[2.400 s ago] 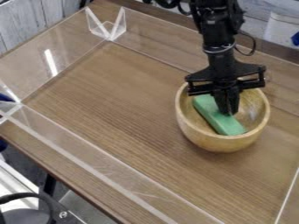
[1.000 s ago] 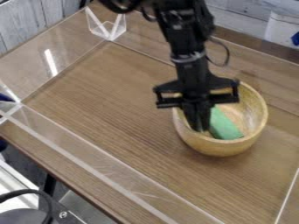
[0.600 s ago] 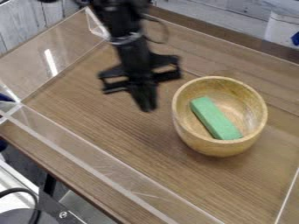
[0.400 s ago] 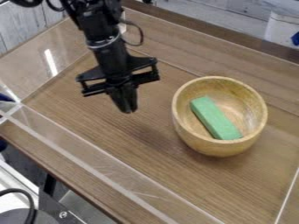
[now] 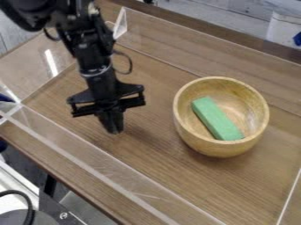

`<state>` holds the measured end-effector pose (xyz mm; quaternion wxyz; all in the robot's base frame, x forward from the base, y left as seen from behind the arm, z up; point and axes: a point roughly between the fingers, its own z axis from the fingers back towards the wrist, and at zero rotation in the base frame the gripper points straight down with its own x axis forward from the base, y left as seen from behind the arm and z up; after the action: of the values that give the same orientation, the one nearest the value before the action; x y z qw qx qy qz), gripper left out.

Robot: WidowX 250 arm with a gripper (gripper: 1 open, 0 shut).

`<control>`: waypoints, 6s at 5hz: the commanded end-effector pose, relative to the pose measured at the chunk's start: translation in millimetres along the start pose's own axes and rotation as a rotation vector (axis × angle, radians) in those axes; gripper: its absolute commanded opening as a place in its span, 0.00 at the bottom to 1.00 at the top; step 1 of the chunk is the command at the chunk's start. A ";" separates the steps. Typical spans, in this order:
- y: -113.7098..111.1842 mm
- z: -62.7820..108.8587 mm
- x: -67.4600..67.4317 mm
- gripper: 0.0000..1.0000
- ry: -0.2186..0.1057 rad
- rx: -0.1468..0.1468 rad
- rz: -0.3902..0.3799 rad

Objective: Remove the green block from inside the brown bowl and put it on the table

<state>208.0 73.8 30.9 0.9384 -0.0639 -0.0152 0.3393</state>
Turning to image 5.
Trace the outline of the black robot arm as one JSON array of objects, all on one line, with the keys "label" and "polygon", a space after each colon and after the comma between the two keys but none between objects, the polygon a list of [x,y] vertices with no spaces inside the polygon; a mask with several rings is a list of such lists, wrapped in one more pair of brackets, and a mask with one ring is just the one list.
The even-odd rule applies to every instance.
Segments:
[{"label": "black robot arm", "polygon": [[27,32],[46,32],[60,41],[78,61],[87,89],[67,98],[72,116],[95,116],[106,131],[123,131],[127,109],[146,105],[141,84],[122,82],[112,66],[112,30],[106,25],[95,0],[0,0],[0,11]]}]

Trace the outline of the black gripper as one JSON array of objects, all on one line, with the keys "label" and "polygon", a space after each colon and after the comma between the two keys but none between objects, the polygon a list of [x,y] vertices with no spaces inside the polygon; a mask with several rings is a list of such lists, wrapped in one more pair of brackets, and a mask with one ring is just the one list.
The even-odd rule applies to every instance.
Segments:
[{"label": "black gripper", "polygon": [[146,105],[145,87],[123,83],[114,69],[83,74],[88,88],[67,98],[72,116],[95,115],[110,134],[123,131],[123,113],[127,109]]}]

